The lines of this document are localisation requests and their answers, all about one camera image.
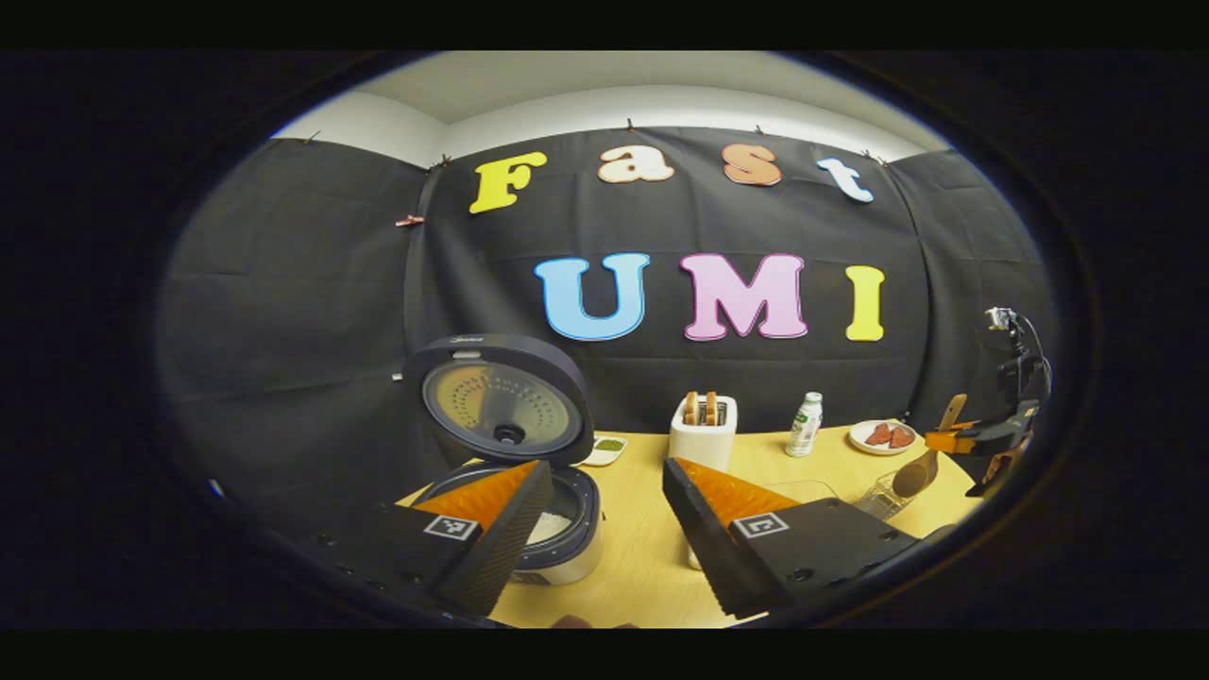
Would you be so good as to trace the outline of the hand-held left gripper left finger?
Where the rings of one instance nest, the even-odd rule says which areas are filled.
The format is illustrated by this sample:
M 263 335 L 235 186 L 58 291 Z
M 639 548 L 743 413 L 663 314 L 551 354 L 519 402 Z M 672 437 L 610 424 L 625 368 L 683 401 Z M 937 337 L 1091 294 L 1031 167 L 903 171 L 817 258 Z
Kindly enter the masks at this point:
M 548 462 L 449 469 L 405 486 L 349 489 L 283 534 L 283 564 L 368 620 L 488 620 L 553 499 Z

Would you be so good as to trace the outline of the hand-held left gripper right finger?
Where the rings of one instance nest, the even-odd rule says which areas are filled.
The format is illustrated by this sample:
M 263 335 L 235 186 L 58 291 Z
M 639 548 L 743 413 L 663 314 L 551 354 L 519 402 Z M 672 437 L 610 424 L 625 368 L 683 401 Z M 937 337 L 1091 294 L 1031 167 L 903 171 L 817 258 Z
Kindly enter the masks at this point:
M 687 459 L 663 466 L 663 492 L 722 610 L 747 620 L 825 620 L 860 588 L 921 551 L 920 538 L 841 499 L 811 501 L 717 524 L 694 477 L 728 474 Z

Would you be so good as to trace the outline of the wooden spoon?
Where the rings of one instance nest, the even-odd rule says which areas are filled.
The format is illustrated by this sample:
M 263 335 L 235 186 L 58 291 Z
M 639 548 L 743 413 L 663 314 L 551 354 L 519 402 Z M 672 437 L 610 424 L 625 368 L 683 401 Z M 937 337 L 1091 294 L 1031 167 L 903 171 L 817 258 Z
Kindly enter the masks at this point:
M 941 426 L 937 427 L 938 432 L 949 432 L 953 430 L 966 400 L 966 393 L 959 393 L 951 398 L 941 420 Z M 941 456 L 941 453 L 929 444 L 929 451 L 898 469 L 891 483 L 891 490 L 895 495 L 899 496 L 899 499 L 914 499 L 914 496 L 924 491 L 929 484 L 935 482 L 938 469 L 941 469 L 938 456 Z

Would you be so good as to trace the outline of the clear box of rice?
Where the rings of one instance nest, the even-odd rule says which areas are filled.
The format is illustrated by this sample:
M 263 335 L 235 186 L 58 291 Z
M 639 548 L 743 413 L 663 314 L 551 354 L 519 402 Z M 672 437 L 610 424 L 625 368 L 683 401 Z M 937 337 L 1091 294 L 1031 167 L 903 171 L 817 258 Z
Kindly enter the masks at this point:
M 694 477 L 708 508 L 723 530 L 735 519 L 785 509 L 811 501 L 838 496 L 825 482 L 791 482 L 770 489 L 734 476 L 722 474 L 702 479 Z

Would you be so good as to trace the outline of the dark grey rice cooker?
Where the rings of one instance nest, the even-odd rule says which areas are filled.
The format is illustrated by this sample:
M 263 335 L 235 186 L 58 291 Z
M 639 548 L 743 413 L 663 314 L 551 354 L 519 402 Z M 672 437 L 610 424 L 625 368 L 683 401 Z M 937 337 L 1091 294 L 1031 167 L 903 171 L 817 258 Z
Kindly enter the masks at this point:
M 404 396 L 436 446 L 461 461 L 423 500 L 533 460 L 553 466 L 553 499 L 540 513 L 513 578 L 563 586 L 586 578 L 602 557 L 598 486 L 579 463 L 595 443 L 586 379 L 561 348 L 521 335 L 444 338 L 403 365 Z

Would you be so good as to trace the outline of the white toaster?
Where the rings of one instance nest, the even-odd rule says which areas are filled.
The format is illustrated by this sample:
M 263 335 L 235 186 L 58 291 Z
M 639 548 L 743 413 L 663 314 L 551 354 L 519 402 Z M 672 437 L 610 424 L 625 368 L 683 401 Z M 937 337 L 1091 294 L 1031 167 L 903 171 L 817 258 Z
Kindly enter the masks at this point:
M 671 417 L 669 456 L 688 459 L 708 468 L 730 472 L 731 450 L 737 436 L 737 400 L 717 394 L 721 422 L 717 426 L 707 426 L 702 423 L 707 393 L 696 393 L 699 415 L 695 426 L 686 426 L 681 421 L 686 396 Z

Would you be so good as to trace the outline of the white round plate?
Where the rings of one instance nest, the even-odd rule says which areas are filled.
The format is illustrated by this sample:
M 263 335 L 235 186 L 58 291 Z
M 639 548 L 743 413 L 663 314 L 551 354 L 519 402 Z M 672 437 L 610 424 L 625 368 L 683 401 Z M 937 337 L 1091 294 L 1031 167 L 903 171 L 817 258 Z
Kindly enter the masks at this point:
M 877 456 L 893 456 L 893 455 L 898 455 L 898 453 L 907 451 L 909 448 L 912 448 L 912 445 L 921 444 L 924 442 L 922 436 L 919 436 L 915 432 L 916 438 L 915 438 L 914 443 L 912 443 L 910 446 L 906 446 L 904 449 L 893 449 L 893 448 L 890 448 L 889 445 L 870 446 L 870 445 L 864 444 L 864 438 L 867 438 L 867 436 L 869 436 L 872 433 L 872 430 L 874 430 L 874 427 L 877 427 L 877 423 L 881 423 L 881 422 L 887 422 L 887 423 L 891 425 L 891 427 L 906 426 L 906 427 L 908 427 L 908 430 L 912 430 L 910 426 L 907 426 L 907 425 L 904 425 L 902 422 L 898 422 L 898 421 L 895 421 L 895 420 L 864 420 L 864 421 L 862 421 L 860 423 L 855 423 L 851 427 L 851 430 L 849 430 L 849 440 L 850 440 L 850 443 L 854 446 L 858 448 L 860 451 L 872 453 L 872 455 L 877 455 Z

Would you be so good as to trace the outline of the white drink bottle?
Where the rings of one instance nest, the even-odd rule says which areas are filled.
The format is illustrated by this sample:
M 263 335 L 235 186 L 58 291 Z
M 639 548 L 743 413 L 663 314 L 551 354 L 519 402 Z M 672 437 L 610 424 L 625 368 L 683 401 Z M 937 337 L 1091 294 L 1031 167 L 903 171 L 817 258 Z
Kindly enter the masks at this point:
M 804 394 L 789 430 L 789 440 L 785 446 L 789 457 L 804 457 L 812 453 L 812 443 L 822 422 L 822 394 L 811 391 Z

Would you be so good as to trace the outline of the black backdrop cloth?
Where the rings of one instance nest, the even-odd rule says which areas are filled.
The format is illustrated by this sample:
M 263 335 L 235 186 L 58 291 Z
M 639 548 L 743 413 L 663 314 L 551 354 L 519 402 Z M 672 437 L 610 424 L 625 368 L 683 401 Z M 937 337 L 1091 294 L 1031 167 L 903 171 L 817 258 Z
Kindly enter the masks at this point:
M 394 227 L 409 214 L 417 227 Z M 397 384 L 415 351 L 517 334 L 569 355 L 598 430 L 664 434 L 690 390 L 739 430 L 964 417 L 1005 405 L 1011 307 L 1062 365 L 1048 267 L 954 151 L 889 163 L 742 129 L 591 129 L 432 169 L 268 142 L 184 227 L 155 313 L 157 376 L 224 490 L 287 530 L 349 489 L 461 463 Z

